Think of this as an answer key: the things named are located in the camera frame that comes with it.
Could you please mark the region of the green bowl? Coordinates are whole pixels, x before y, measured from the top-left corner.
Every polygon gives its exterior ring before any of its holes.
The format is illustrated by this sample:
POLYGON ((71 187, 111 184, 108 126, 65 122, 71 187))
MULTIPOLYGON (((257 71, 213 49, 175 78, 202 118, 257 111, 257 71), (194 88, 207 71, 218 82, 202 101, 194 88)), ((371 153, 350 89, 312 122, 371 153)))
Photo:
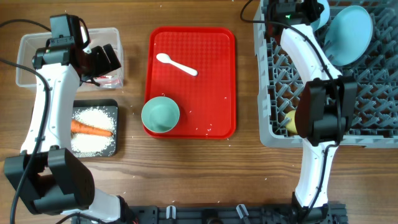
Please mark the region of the green bowl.
POLYGON ((142 108, 141 120, 153 133, 167 133, 178 124, 180 109, 173 99, 158 96, 150 99, 142 108))

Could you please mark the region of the orange carrot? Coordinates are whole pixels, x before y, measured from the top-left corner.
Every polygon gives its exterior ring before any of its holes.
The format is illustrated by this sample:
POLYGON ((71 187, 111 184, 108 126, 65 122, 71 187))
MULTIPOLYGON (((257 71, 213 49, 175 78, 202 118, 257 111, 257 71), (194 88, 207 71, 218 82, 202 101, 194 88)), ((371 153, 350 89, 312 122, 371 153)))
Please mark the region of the orange carrot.
POLYGON ((76 121, 74 119, 71 122, 71 132, 77 134, 89 134, 89 135, 104 136, 104 137, 113 136, 113 133, 111 131, 92 127, 87 124, 83 124, 79 121, 76 121))

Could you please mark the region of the white rice pile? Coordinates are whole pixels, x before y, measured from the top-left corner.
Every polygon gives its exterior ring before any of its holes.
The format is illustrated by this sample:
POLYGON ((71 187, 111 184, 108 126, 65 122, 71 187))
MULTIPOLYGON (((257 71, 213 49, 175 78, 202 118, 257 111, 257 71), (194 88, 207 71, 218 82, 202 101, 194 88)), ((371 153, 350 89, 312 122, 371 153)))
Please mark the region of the white rice pile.
POLYGON ((74 108, 72 120, 113 133, 111 137, 104 137, 71 132, 74 155, 76 157, 112 156, 116 150, 117 115, 118 109, 115 106, 74 108))

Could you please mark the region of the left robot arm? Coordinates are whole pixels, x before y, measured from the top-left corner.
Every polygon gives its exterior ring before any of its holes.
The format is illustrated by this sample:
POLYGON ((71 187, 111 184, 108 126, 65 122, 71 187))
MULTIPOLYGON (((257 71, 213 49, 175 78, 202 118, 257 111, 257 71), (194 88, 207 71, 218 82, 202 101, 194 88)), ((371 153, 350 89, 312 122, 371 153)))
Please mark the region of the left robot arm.
POLYGON ((34 215, 61 215, 97 223, 135 223, 125 200, 95 187, 90 170, 72 153, 73 104, 82 83, 117 70, 111 45, 90 48, 83 19, 61 14, 50 18, 51 38, 37 49, 29 71, 37 87, 29 132, 18 156, 8 157, 4 174, 15 189, 10 218, 18 202, 34 215))

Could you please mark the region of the light blue bowl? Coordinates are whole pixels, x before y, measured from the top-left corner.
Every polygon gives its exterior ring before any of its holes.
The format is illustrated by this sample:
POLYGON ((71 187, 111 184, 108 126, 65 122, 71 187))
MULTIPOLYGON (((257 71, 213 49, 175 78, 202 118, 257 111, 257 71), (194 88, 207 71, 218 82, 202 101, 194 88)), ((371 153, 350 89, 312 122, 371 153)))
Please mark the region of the light blue bowl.
POLYGON ((328 1, 316 0, 315 3, 317 4, 315 7, 319 13, 317 14, 318 19, 310 24, 314 32, 323 27, 330 18, 330 6, 328 1))

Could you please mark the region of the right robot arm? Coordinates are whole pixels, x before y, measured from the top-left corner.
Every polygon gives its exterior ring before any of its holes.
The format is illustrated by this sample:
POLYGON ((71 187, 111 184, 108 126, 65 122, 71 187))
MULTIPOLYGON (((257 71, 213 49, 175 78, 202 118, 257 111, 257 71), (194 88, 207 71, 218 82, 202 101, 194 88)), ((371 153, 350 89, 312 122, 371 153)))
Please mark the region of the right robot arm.
POLYGON ((333 66, 315 38, 315 31, 329 18, 326 1, 271 1, 266 12, 267 33, 288 54, 304 85, 294 121, 303 139, 302 168, 292 199, 294 223, 331 217, 327 196, 331 166, 353 120, 355 80, 333 66))

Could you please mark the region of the light blue plate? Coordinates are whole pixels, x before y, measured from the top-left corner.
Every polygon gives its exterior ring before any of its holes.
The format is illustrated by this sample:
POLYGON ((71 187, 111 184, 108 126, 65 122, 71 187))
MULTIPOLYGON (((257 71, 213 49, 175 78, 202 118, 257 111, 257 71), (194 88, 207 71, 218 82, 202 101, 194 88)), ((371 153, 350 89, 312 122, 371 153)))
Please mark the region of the light blue plate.
POLYGON ((324 52, 335 66, 359 59, 373 36, 373 20, 361 6, 349 6, 332 20, 324 40, 324 52))

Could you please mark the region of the red foil wrapper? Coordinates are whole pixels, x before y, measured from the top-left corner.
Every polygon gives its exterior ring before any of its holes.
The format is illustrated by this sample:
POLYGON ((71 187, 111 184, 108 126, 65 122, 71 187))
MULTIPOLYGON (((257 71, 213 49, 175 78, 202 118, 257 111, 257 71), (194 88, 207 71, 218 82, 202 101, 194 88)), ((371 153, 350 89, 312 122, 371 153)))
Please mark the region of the red foil wrapper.
POLYGON ((111 76, 105 75, 96 79, 98 83, 103 86, 107 86, 109 88, 114 88, 116 85, 119 85, 119 75, 111 76))

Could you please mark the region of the white plastic spoon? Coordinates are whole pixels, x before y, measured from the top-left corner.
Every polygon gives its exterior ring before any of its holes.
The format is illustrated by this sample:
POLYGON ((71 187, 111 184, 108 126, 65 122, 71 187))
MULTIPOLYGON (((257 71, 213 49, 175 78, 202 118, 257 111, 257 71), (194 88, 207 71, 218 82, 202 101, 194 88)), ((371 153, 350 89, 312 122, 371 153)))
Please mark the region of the white plastic spoon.
POLYGON ((158 61, 162 62, 162 63, 171 64, 171 65, 173 65, 174 67, 177 67, 178 69, 184 71, 185 73, 187 73, 187 74, 189 74, 189 75, 191 75, 191 76, 194 76, 194 77, 195 77, 195 76, 198 75, 198 72, 197 72, 195 69, 190 68, 190 67, 188 67, 188 66, 186 66, 186 65, 182 65, 182 64, 180 64, 180 63, 177 63, 177 62, 173 61, 173 60, 169 57, 169 55, 167 55, 167 54, 165 54, 165 53, 159 53, 159 54, 157 54, 157 55, 156 55, 156 59, 157 59, 158 61))

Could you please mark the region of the yellow plastic cup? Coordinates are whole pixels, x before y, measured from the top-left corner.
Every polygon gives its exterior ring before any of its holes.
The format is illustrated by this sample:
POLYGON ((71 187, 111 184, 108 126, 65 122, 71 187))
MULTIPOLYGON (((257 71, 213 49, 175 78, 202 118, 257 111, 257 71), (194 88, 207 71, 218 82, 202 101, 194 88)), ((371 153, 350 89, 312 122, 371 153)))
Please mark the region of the yellow plastic cup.
POLYGON ((285 128, 290 134, 297 135, 298 132, 297 132, 297 128, 295 125, 295 112, 296 112, 295 110, 292 110, 286 114, 285 118, 288 118, 289 120, 285 124, 285 128))

